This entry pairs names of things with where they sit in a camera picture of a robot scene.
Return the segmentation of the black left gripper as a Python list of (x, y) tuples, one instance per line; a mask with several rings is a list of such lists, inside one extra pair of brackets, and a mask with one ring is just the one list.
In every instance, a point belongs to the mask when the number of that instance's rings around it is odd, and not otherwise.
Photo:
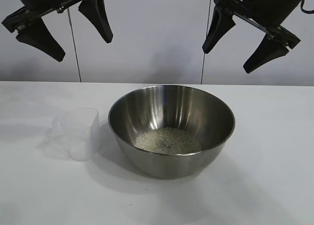
[(113, 33), (110, 28), (104, 0), (20, 0), (23, 7), (8, 15), (2, 25), (9, 31), (18, 30), (16, 39), (35, 47), (58, 62), (65, 51), (47, 29), (42, 16), (52, 11), (62, 13), (65, 9), (81, 2), (78, 10), (95, 27), (106, 43), (111, 43)]

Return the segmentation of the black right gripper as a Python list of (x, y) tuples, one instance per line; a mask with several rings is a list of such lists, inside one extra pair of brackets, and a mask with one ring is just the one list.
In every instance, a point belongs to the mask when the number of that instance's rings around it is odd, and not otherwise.
[(300, 39), (281, 26), (283, 21), (304, 0), (214, 0), (215, 7), (208, 34), (202, 49), (208, 54), (218, 41), (233, 27), (237, 16), (265, 32), (253, 54), (244, 63), (251, 73), (265, 63), (287, 55)]

